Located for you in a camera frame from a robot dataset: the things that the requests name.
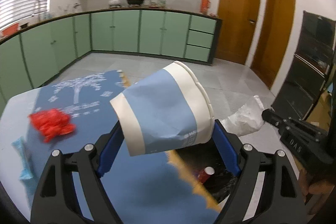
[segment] orange thermos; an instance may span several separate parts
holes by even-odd
[[[200,13],[202,13],[203,15],[207,15],[210,4],[210,0],[201,0]]]

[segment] pot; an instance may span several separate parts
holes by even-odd
[[[143,0],[127,0],[127,3],[129,5],[141,5],[143,3]]]
[[[110,6],[119,6],[121,5],[121,0],[109,0]]]

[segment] wooden countertop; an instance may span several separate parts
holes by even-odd
[[[112,8],[112,9],[102,9],[102,10],[94,10],[94,11],[89,11],[89,12],[81,12],[81,13],[74,13],[74,14],[67,14],[64,16],[59,16],[59,17],[54,17],[51,19],[47,19],[47,20],[43,20],[39,23],[35,23],[32,24],[28,27],[26,27],[25,29],[22,30],[18,30],[16,33],[5,37],[3,39],[0,39],[0,45],[4,42],[6,42],[7,40],[11,39],[12,37],[25,32],[29,29],[35,28],[37,26],[49,23],[49,22],[53,22],[55,20],[59,20],[59,19],[63,19],[63,18],[67,18],[67,17],[73,17],[73,16],[77,16],[77,15],[85,15],[85,14],[93,14],[93,13],[99,13],[99,12],[109,12],[109,11],[119,11],[119,10],[153,10],[153,11],[164,11],[164,12],[174,12],[174,13],[182,13],[182,14],[188,14],[188,15],[195,15],[195,16],[200,16],[200,17],[205,17],[205,18],[209,18],[209,19],[214,19],[214,20],[221,20],[218,17],[211,17],[211,16],[207,16],[207,15],[203,15],[200,13],[193,13],[193,12],[188,12],[188,11],[182,11],[182,10],[174,10],[174,9],[166,9],[166,8],[145,8],[145,7],[134,7],[134,8],[129,8],[129,7],[125,7],[125,8]]]

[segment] red cup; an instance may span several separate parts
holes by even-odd
[[[201,170],[197,176],[197,179],[200,183],[204,183],[207,181],[207,179],[215,173],[215,170],[212,167],[206,167],[203,170]]]

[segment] white tree print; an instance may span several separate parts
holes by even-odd
[[[105,81],[104,73],[98,73],[95,75],[88,75],[85,77],[76,78],[73,80],[65,81],[53,85],[55,87],[54,94],[57,94],[61,89],[71,87],[73,88],[73,103],[79,103],[79,93],[83,86],[91,86],[95,90],[100,90],[100,82]]]

